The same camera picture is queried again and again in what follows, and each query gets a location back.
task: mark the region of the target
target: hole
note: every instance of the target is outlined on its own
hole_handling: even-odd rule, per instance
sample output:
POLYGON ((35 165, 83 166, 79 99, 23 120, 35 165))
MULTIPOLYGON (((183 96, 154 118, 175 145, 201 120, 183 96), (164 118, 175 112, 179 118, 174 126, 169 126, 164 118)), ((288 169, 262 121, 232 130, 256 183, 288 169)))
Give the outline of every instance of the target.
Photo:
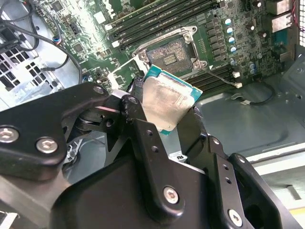
POLYGON ((159 149, 158 149, 158 147, 156 147, 156 146, 152 146, 152 151, 155 152, 155 153, 158 153, 158 152, 159 152, 159 149))
POLYGON ((24 61, 24 58, 20 54, 18 54, 16 57, 20 62, 24 61))
POLYGON ((19 80, 15 80, 14 84, 15 84, 15 86, 17 86, 18 84, 20 84, 20 81, 19 80))
POLYGON ((112 126, 113 125, 113 123, 114 123, 114 120, 113 119, 108 119, 107 121, 106 121, 106 127, 110 127, 110 126, 112 126))
POLYGON ((42 83, 41 78, 39 78, 38 76, 35 78, 35 80, 37 81, 38 84, 41 84, 41 83, 42 83))
POLYGON ((104 90, 101 87, 95 86, 93 90, 98 94, 104 94, 104 90))
POLYGON ((34 67, 34 70, 35 70, 37 73, 40 73, 40 72, 41 72, 40 69, 39 69, 39 67, 37 67, 37 66, 34 67))
POLYGON ((11 53, 11 51, 7 51, 5 52, 5 54, 8 56, 8 57, 11 57, 13 54, 11 53))
POLYGON ((62 129, 64 135, 66 134, 67 130, 68 130, 68 127, 67 127, 67 126, 65 126, 65 127, 62 129))
POLYGON ((226 180, 226 182, 228 183, 228 184, 232 184, 232 182, 231 182, 231 180, 229 179, 229 178, 225 178, 225 180, 226 180))
POLYGON ((35 80, 32 80, 32 82, 33 82, 36 86, 38 86, 38 83, 37 83, 35 80))
POLYGON ((13 75, 13 73, 11 73, 11 72, 8 72, 8 73, 6 73, 6 76, 10 79, 10 80, 14 80, 14 79, 16 79, 16 77, 13 75))
POLYGON ((34 76, 36 76, 36 72, 34 72, 34 70, 32 69, 32 70, 30 70, 30 73, 31 73, 31 75, 34 77, 34 76))
POLYGON ((152 136, 153 135, 153 132, 151 130, 147 130, 146 133, 149 135, 149 136, 152 136))
POLYGON ((28 58, 29 58, 29 56, 28 56, 28 54, 27 54, 26 52, 22 52, 21 55, 22 55, 25 59, 28 59, 28 58))
POLYGON ((42 80, 46 79, 46 77, 45 77, 45 75, 43 73, 40 74, 40 78, 42 78, 42 80))
POLYGON ((12 49, 11 52, 12 52, 13 54, 16 54, 16 53, 18 53, 18 50, 17 50, 17 49, 12 49))

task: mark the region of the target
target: green circuit board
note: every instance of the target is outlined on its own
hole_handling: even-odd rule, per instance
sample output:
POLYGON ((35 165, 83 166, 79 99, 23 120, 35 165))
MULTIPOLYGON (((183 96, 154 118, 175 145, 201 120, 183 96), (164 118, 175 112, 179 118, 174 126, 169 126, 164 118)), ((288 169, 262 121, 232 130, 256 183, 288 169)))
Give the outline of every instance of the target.
MULTIPOLYGON (((47 8, 58 21, 62 31, 62 45, 79 60, 83 68, 83 76, 92 77, 95 82, 107 89, 112 87, 107 75, 131 59, 132 52, 139 45, 183 26, 198 28, 193 40, 199 59, 207 62, 207 71, 231 64, 241 73, 243 83, 252 81, 252 77, 259 73, 269 76, 279 71, 279 61, 274 58, 273 49, 283 42, 274 43, 274 34, 268 31, 266 37, 259 35, 263 30, 263 17, 266 15, 264 4, 259 8, 249 9, 249 6, 245 7, 244 0, 217 3, 206 0, 37 0, 37 2, 47 8), (154 26, 146 26, 145 19, 137 19, 146 11, 151 9, 157 11, 158 7, 165 4, 168 7, 171 4, 176 6, 171 8, 176 10, 176 13, 169 12, 172 13, 172 17, 166 21, 165 26, 162 20, 154 26), (120 23, 127 29, 116 33, 115 30, 120 23), (247 29, 248 24, 253 25, 254 30, 247 29), (125 40, 130 39, 132 42, 114 47, 116 36, 127 37, 125 40)), ((40 11, 39 14, 49 25, 52 25, 43 12, 40 11)), ((114 77, 119 89, 125 90, 133 77, 141 74, 135 63, 130 62, 117 71, 114 77)), ((186 79, 199 74, 198 72, 190 74, 186 79)))

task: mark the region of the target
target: silver screw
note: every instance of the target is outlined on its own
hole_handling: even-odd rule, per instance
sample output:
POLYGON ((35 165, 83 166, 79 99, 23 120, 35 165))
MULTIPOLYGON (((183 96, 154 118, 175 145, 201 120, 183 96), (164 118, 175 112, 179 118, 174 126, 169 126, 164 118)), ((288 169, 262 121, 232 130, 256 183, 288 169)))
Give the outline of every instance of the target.
POLYGON ((179 200, 178 193, 171 187, 165 187, 163 194, 165 199, 171 204, 176 204, 179 200))
POLYGON ((93 90, 98 94, 104 94, 104 90, 101 87, 95 86, 93 90))
POLYGON ((218 141, 216 138, 214 138, 214 137, 213 137, 213 142, 214 142, 215 144, 219 145, 219 141, 218 141))
POLYGON ((37 149, 45 154, 53 153, 57 150, 57 143, 51 138, 42 138, 36 143, 37 149))
POLYGON ((230 219, 236 226, 241 227, 243 225, 242 218, 235 210, 230 209, 228 211, 228 214, 229 214, 230 219))
POLYGON ((246 161, 244 160, 244 158, 240 155, 237 155, 237 158, 241 161, 241 163, 245 163, 246 161))
POLYGON ((135 98, 133 98, 133 97, 128 97, 128 100, 130 102, 132 102, 133 104, 138 104, 138 101, 135 98))
POLYGON ((17 130, 9 127, 0 128, 0 142, 11 143, 19 138, 19 133, 17 130))

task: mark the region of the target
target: black cable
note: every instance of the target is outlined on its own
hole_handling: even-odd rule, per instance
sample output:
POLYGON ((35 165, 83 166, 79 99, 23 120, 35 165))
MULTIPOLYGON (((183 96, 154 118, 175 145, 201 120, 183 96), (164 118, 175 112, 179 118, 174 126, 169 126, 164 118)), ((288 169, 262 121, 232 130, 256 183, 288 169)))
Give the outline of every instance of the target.
POLYGON ((38 34, 35 34, 35 33, 33 33, 33 32, 30 32, 30 31, 27 31, 27 30, 25 30, 25 29, 23 29, 23 28, 20 28, 20 27, 16 26, 16 25, 10 24, 10 23, 8 23, 8 22, 3 22, 2 24, 5 25, 5 26, 7 26, 7 27, 9 27, 9 28, 11 28, 11 29, 14 29, 14 30, 19 31, 19 32, 24 33, 24 34, 27 34, 27 35, 32 36, 32 37, 34 37, 34 38, 38 38, 38 39, 40 39, 40 40, 42 40, 42 41, 44 41, 44 42, 47 42, 47 43, 49 43, 49 44, 51 44, 51 45, 53 45, 53 46, 59 48, 59 49, 60 49, 62 52, 64 52, 64 53, 71 59, 71 61, 75 64, 75 66, 76 66, 76 68, 78 69, 78 72, 79 72, 79 83, 82 83, 82 69, 81 69, 81 65, 80 65, 80 64, 78 63, 78 61, 74 58, 74 56, 72 56, 72 55, 71 55, 67 50, 65 50, 63 47, 61 47, 60 45, 56 45, 52 40, 50 40, 50 39, 48 39, 48 38, 45 38, 45 37, 43 37, 43 36, 40 36, 40 35, 38 35, 38 34))
POLYGON ((241 103, 247 101, 247 103, 245 103, 245 104, 249 104, 251 106, 262 106, 262 105, 265 105, 266 103, 268 103, 270 100, 272 100, 275 97, 275 95, 276 95, 275 89, 271 85, 267 84, 266 82, 259 82, 259 83, 261 83, 262 85, 264 85, 266 88, 268 88, 271 91, 271 95, 267 99, 260 101, 260 102, 251 102, 251 101, 245 99, 243 96, 239 95, 234 100, 239 100, 241 103))

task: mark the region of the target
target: black plastic part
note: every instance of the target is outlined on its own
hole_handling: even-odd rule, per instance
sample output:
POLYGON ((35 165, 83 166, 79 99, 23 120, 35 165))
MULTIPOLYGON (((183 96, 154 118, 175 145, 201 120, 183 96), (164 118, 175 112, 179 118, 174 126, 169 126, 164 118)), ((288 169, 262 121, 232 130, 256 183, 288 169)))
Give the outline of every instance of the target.
POLYGON ((239 154, 232 154, 229 161, 235 169, 245 215, 255 229, 302 228, 250 162, 239 154))
POLYGON ((18 47, 21 44, 20 39, 7 27, 0 27, 0 54, 18 47))
POLYGON ((130 155, 64 191, 52 209, 50 229, 210 229, 206 176, 173 161, 169 166, 187 199, 184 214, 175 223, 162 227, 147 214, 145 193, 130 155))
POLYGON ((19 138, 0 143, 0 173, 32 180, 55 177, 66 157, 66 141, 76 118, 108 98, 107 91, 99 94, 94 87, 80 84, 1 112, 0 127, 15 128, 19 138), (58 149, 50 154, 38 151, 36 143, 43 137, 55 140, 58 149))

